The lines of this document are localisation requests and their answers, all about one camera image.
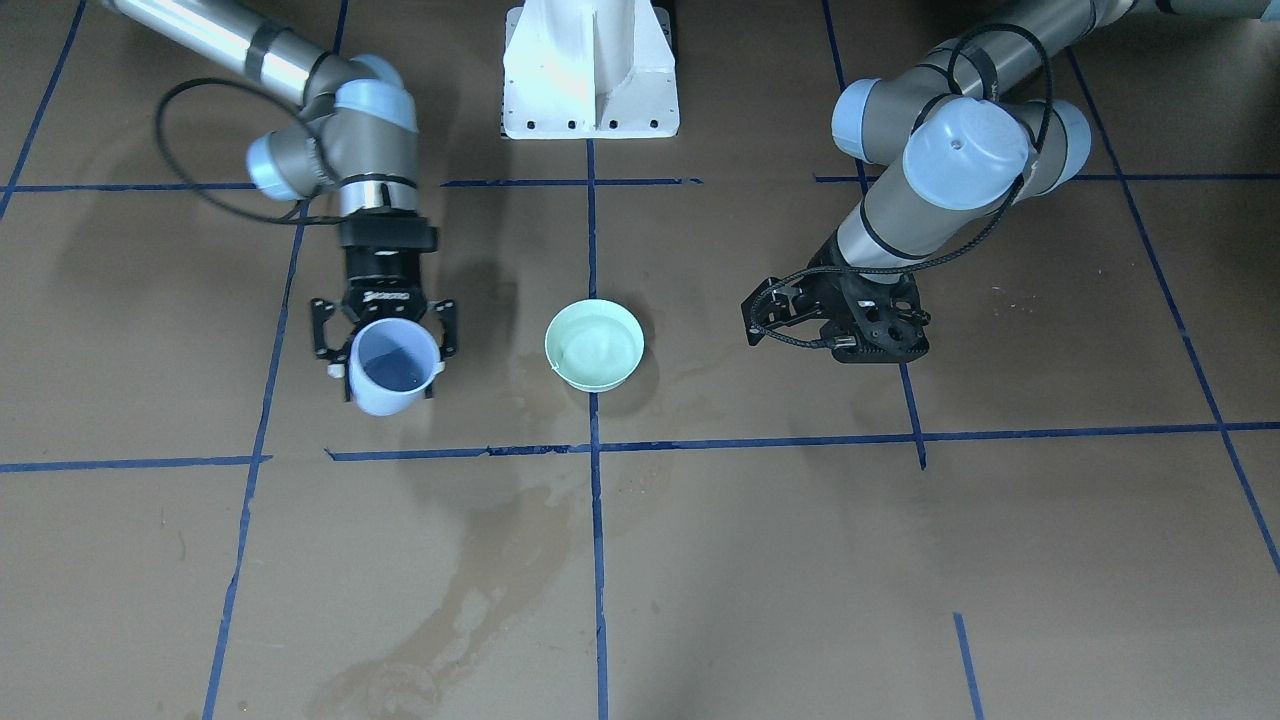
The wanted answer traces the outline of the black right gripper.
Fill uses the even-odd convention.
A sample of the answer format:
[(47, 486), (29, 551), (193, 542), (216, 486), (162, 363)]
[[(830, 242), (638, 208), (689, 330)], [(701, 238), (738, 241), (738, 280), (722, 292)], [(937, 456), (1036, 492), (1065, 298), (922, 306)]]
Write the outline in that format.
[[(460, 343), (458, 304), (453, 299), (428, 301), (422, 287), (421, 256), (438, 250), (436, 228), (419, 215), (352, 215), (338, 229), (346, 255), (346, 291), (342, 301), (308, 301), (314, 356), (325, 363), (330, 378), (348, 380), (353, 323), (385, 318), (419, 322), (428, 311), (438, 327), (440, 355), (436, 374), (424, 391), (424, 397), (431, 398), (435, 380)], [(335, 318), (353, 324), (340, 346), (329, 342), (326, 331)]]

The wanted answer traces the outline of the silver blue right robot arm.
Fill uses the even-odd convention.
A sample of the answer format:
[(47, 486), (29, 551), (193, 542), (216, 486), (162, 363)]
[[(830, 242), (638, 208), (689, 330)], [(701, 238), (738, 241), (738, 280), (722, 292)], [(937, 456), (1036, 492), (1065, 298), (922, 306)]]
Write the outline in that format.
[(419, 124), (398, 70), (344, 58), (237, 1), (111, 1), (109, 8), (236, 73), (228, 88), (284, 111), (289, 124), (244, 155), (260, 193), (289, 205), (278, 225), (332, 225), (344, 255), (337, 300), (314, 299), (314, 356), (371, 416), (429, 398), (458, 343), (457, 306), (430, 299), (422, 258), (436, 227), (419, 206)]

